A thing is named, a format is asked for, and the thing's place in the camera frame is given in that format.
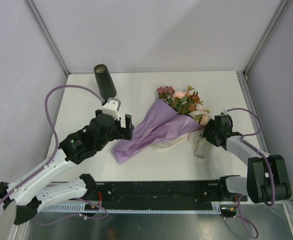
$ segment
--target bouquet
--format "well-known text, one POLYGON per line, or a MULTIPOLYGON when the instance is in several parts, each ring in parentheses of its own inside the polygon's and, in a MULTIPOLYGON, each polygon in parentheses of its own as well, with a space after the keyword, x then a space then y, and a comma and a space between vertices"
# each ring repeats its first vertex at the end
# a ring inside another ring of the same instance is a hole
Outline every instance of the bouquet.
POLYGON ((133 130, 132 139, 120 140, 112 149, 119 164, 151 144, 170 142, 184 134, 201 130, 208 123, 210 111, 203 107, 198 92, 191 86, 185 92, 176 92, 171 86, 162 86, 156 91, 158 99, 143 122, 133 130))

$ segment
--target black cylinder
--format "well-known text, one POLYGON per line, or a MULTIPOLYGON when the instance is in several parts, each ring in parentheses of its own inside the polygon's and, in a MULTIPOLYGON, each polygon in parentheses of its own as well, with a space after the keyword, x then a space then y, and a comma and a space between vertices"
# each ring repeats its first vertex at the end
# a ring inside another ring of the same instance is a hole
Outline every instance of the black cylinder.
POLYGON ((104 100, 108 100, 108 98, 114 98, 117 95, 117 90, 107 66, 104 64, 95 66, 94 75, 98 90, 100 91, 100 96, 104 100))

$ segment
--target mauve flower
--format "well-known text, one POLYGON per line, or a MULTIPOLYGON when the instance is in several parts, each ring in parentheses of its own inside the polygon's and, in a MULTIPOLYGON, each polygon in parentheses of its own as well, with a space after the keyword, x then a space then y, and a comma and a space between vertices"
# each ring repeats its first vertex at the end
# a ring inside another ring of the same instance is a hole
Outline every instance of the mauve flower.
POLYGON ((179 99, 183 99, 185 97, 185 93, 184 92, 181 92, 181 91, 176 91, 174 94, 173 94, 173 97, 174 98, 179 98, 179 99))
POLYGON ((196 104, 195 109, 196 109, 197 111, 204 111, 204 110, 205 110, 204 107, 203 107, 200 103, 197 103, 197 104, 196 104))
POLYGON ((170 93, 170 94, 174 94, 176 91, 173 89, 173 87, 169 86, 167 88, 167 91, 170 93))
POLYGON ((204 127, 205 125, 207 125, 209 122, 209 115, 205 114, 203 117, 202 117, 202 120, 200 121, 200 125, 202 127, 204 127))
POLYGON ((190 106, 188 107, 188 109, 191 111, 191 112, 194 112, 196 110, 196 105, 195 104, 190 104, 190 106))
POLYGON ((200 102, 200 98, 198 95, 192 95, 191 96, 191 99, 193 100, 193 102, 195 103, 199 103, 200 102))
POLYGON ((168 89, 166 87, 160 86, 156 91, 158 94, 166 94, 168 89))

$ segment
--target purple wrapping paper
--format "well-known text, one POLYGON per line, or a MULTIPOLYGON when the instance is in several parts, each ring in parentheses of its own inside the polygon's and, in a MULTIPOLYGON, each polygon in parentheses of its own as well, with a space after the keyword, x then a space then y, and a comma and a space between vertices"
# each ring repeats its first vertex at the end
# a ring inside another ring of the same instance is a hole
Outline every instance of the purple wrapping paper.
POLYGON ((190 116, 177 115, 174 109, 157 98, 143 122, 133 130, 132 139, 120 140, 112 154, 119 164, 123 164, 153 143, 169 142, 201 128, 190 116))

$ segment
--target reflective floor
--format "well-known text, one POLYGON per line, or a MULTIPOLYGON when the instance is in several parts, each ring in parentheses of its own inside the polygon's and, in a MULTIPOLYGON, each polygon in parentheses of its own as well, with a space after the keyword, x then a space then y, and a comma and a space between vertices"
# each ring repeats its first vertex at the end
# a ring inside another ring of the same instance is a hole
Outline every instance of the reflective floor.
MULTIPOLYGON (((243 205, 242 212, 259 231, 259 240, 293 240, 282 205, 243 205)), ((69 213, 39 213, 39 222, 69 213)), ((32 222, 28 240, 249 240, 239 219, 209 214, 110 214, 102 220, 71 217, 40 226, 32 222)))

